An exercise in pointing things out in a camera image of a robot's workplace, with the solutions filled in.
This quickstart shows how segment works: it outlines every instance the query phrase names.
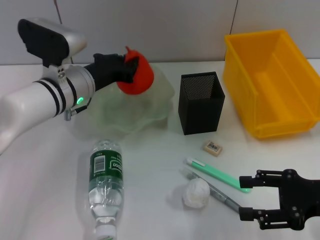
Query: eraser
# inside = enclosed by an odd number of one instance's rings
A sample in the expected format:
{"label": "eraser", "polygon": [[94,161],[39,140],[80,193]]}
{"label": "eraser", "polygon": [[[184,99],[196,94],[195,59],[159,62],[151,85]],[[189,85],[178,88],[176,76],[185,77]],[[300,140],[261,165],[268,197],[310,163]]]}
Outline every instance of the eraser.
{"label": "eraser", "polygon": [[205,150],[206,152],[208,152],[209,154],[218,157],[218,155],[221,153],[222,151],[222,146],[219,146],[217,144],[215,144],[213,141],[208,141],[205,145],[203,150]]}

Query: bottle cap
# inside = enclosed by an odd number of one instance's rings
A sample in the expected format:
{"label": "bottle cap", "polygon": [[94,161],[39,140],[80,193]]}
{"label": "bottle cap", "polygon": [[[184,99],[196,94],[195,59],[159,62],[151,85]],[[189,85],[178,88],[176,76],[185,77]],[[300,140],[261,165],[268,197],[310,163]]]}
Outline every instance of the bottle cap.
{"label": "bottle cap", "polygon": [[149,65],[147,59],[138,51],[131,50],[126,46],[128,53],[125,55],[125,62],[130,61],[133,58],[138,57],[138,67],[133,77],[132,83],[126,83],[117,81],[116,84],[118,87],[125,93],[129,95],[138,95],[142,94],[148,88],[151,87],[154,82],[154,72],[152,71],[151,66]]}
{"label": "bottle cap", "polygon": [[117,230],[114,225],[100,225],[95,228],[96,240],[116,240]]}

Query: green bottle label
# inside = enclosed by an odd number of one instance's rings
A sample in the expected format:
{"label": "green bottle label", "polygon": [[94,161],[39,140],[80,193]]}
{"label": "green bottle label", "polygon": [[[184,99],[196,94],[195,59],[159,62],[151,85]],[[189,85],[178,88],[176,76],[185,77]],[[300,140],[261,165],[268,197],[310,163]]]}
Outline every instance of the green bottle label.
{"label": "green bottle label", "polygon": [[90,157],[90,181],[101,176],[112,176],[122,180],[122,157],[112,150],[97,151]]}

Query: green indicator light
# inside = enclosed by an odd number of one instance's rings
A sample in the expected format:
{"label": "green indicator light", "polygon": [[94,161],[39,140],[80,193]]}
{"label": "green indicator light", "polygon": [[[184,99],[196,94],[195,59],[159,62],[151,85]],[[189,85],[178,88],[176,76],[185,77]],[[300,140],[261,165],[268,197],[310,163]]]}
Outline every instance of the green indicator light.
{"label": "green indicator light", "polygon": [[84,100],[84,98],[83,98],[83,97],[79,97],[79,98],[78,98],[78,100],[76,101],[76,104],[80,104],[80,103],[82,103],[82,102],[83,102],[83,100]]}

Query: black mesh pencil holder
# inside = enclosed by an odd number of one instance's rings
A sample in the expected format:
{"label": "black mesh pencil holder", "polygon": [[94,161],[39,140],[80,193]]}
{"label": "black mesh pencil holder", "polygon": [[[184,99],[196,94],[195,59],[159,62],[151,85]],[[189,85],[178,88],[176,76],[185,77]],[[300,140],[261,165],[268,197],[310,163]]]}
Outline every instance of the black mesh pencil holder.
{"label": "black mesh pencil holder", "polygon": [[224,100],[215,71],[182,75],[178,113],[184,135],[217,131]]}

